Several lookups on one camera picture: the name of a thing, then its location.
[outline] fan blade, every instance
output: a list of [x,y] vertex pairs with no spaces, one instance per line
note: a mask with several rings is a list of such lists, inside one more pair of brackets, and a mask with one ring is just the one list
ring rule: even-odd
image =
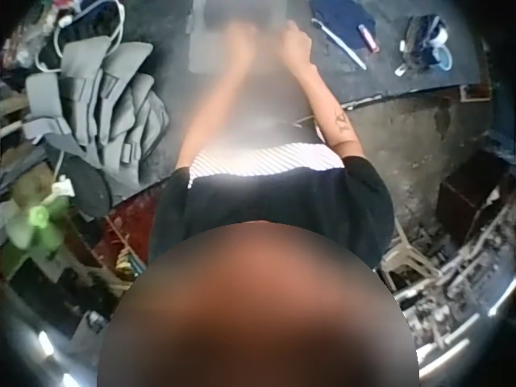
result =
[[25,250],[31,245],[34,236],[34,226],[28,221],[28,215],[25,212],[16,214],[9,219],[6,225],[6,232],[10,241],[17,248]]
[[52,222],[44,228],[39,228],[36,232],[41,245],[51,252],[63,243],[61,231]]
[[52,218],[61,218],[66,215],[69,208],[69,200],[65,196],[58,196],[48,204],[45,204]]

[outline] dark tabletop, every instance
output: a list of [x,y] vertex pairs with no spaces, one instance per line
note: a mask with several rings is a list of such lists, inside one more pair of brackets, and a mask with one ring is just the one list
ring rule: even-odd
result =
[[[480,82],[475,40],[460,10],[448,0],[356,0],[376,20],[377,54],[367,49],[357,54],[368,66],[360,69],[340,48],[310,25],[308,0],[289,0],[287,16],[295,20],[314,41],[312,61],[322,77],[342,102],[365,98],[395,97],[414,91],[438,89]],[[140,70],[156,79],[155,91],[167,106],[170,128],[160,145],[142,165],[143,186],[165,179],[172,173],[184,135],[185,121],[197,96],[209,81],[208,76],[188,71],[189,37],[186,22],[191,0],[130,0],[124,41],[145,41],[154,51]],[[448,25],[447,42],[453,55],[453,68],[444,72],[433,69],[425,73],[407,73],[396,77],[394,70],[402,63],[399,42],[403,39],[410,16],[435,13]],[[247,112],[280,115],[295,120],[310,113],[295,83],[285,74],[269,74],[256,81],[255,93],[247,98]],[[111,182],[114,202],[137,191]]]

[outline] green fan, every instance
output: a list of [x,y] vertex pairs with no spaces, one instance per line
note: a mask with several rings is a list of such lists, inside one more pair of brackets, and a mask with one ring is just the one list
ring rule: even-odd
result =
[[54,223],[68,209],[68,198],[51,194],[36,206],[29,206],[7,221],[6,233],[17,248],[41,246],[50,252],[63,243],[63,234]]

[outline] tattoo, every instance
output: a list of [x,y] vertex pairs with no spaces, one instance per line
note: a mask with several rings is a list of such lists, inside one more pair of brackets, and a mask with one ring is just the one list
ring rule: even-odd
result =
[[349,131],[351,129],[351,124],[349,123],[349,119],[347,119],[345,113],[336,113],[335,123],[341,132]]

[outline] white cable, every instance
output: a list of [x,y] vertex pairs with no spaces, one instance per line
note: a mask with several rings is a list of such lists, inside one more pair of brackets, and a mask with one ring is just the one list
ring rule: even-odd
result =
[[45,63],[40,62],[40,53],[35,56],[35,66],[42,73],[60,73],[61,69],[49,69]]
[[[73,17],[72,22],[69,25],[71,25],[71,24],[77,22],[78,20],[82,19],[89,12],[91,12],[94,8],[96,8],[97,6],[100,6],[101,4],[103,4],[105,2],[114,2],[116,4],[117,9],[119,10],[119,18],[120,18],[119,25],[115,28],[113,34],[111,34],[111,36],[110,36],[111,41],[114,41],[115,38],[116,38],[116,40],[114,42],[114,45],[111,47],[111,49],[106,54],[106,56],[109,56],[109,55],[111,55],[114,52],[114,50],[116,50],[119,47],[120,42],[122,41],[123,24],[125,23],[125,20],[126,20],[125,7],[120,3],[119,0],[98,0],[97,2],[94,2],[90,6],[86,7],[79,14],[75,15]],[[63,57],[63,52],[61,51],[61,49],[59,47],[59,34],[60,34],[61,29],[62,28],[58,25],[56,27],[56,29],[54,30],[54,36],[53,36],[54,49],[56,50],[56,54],[60,58]]]
[[57,175],[59,175],[59,170],[61,169],[61,165],[63,164],[64,158],[65,158],[65,152],[60,151],[59,159],[57,159],[56,169],[54,169],[54,181],[57,181]]

